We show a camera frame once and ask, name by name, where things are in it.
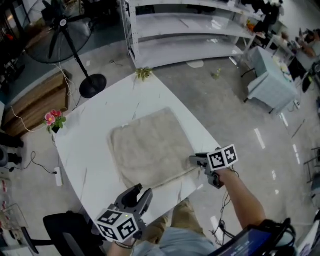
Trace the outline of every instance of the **fan base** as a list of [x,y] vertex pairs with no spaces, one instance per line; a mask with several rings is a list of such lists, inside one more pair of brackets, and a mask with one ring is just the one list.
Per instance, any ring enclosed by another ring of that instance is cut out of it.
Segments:
[[83,80],[83,82],[80,85],[79,91],[80,91],[80,95],[85,99],[91,99],[92,97],[101,93],[106,88],[106,85],[107,85],[107,79],[102,74],[93,74],[93,75],[90,75],[90,78],[93,84],[95,85],[95,87],[97,87],[97,89],[95,89],[92,86],[92,84],[89,82],[87,78]]

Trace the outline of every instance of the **towel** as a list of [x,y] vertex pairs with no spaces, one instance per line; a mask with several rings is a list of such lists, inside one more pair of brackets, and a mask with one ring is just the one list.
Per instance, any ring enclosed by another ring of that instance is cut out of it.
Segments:
[[107,142],[127,188],[155,189],[200,169],[191,165],[195,152],[169,108],[113,129]]

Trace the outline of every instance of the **office chair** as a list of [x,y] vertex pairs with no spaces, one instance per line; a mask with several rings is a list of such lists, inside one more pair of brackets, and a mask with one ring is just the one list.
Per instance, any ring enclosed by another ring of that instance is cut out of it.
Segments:
[[68,211],[43,218],[43,223],[51,240],[31,239],[25,227],[22,233],[29,247],[39,254],[37,246],[55,246],[61,256],[104,256],[99,248],[103,245],[101,235],[91,233],[92,220],[87,224],[84,216]]

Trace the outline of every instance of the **fan pole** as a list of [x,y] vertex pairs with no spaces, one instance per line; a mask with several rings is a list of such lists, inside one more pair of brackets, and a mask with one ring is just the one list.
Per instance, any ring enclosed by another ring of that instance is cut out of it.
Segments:
[[67,40],[70,48],[71,48],[71,51],[73,52],[73,55],[74,55],[74,58],[76,59],[76,61],[78,62],[80,68],[82,69],[86,79],[88,79],[89,83],[91,84],[91,86],[96,90],[96,91],[99,91],[99,88],[94,84],[94,82],[92,81],[92,79],[90,78],[90,76],[88,75],[88,72],[87,70],[85,69],[84,65],[82,64],[80,58],[79,58],[79,55],[77,53],[77,50],[74,46],[74,43],[68,33],[68,31],[66,31],[66,29],[62,29],[62,33],[64,34],[65,36],[65,39]]

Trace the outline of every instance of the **monitor screen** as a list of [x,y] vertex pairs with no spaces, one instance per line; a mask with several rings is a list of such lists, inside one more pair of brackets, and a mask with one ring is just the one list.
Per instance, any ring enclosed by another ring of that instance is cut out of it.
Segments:
[[250,256],[256,252],[271,236],[271,233],[250,229],[229,248],[216,256]]

